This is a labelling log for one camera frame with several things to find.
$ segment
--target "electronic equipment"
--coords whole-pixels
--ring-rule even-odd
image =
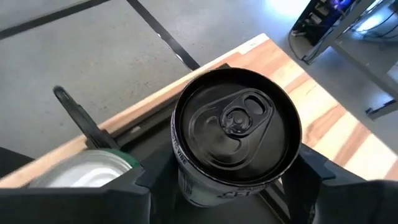
[[[345,17],[353,3],[354,0],[311,0],[292,30],[315,46],[337,20]]]

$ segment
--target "wooden table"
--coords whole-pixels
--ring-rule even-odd
[[[397,156],[346,111],[326,90],[265,34],[247,41],[212,62],[148,96],[100,125],[113,136],[131,128],[163,102],[177,96],[194,77],[223,63],[254,70],[280,85],[297,107],[303,143],[365,179],[398,179]],[[0,179],[0,187],[20,187],[62,159],[86,148],[78,136]]]

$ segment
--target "metal shelf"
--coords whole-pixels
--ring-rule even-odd
[[[382,90],[398,99],[398,83],[389,75],[398,60],[398,44],[367,41],[361,34],[345,32],[331,46]]]
[[[355,30],[346,31],[332,42],[331,46],[350,63],[358,67],[364,75],[374,82],[380,89],[393,97],[380,108],[366,110],[371,119],[398,110],[398,37],[394,39],[373,38],[377,34],[385,34],[393,29],[398,22],[398,15],[390,5],[381,6],[377,12],[369,15],[355,26]],[[394,30],[388,37],[396,35]]]

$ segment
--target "black can lid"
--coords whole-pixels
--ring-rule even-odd
[[[239,80],[202,83],[181,118],[188,154],[221,180],[262,179],[278,166],[289,144],[281,109],[264,90]]]

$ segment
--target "concrete floor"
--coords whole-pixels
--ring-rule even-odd
[[[2,5],[11,2],[0,0]],[[52,11],[64,6],[60,2],[65,3],[41,1],[21,10],[43,10],[43,4]],[[287,34],[308,0],[140,2],[203,65],[260,33],[294,58]],[[30,12],[31,17],[43,14]],[[0,18],[7,13],[1,9]],[[8,24],[21,18],[11,20]],[[298,63],[397,152],[398,113],[377,121],[364,114],[389,98],[375,84],[332,49],[311,66]],[[56,84],[100,123],[188,72],[125,0],[110,0],[0,40],[0,103],[5,105],[0,145],[39,157],[80,133],[51,92]]]

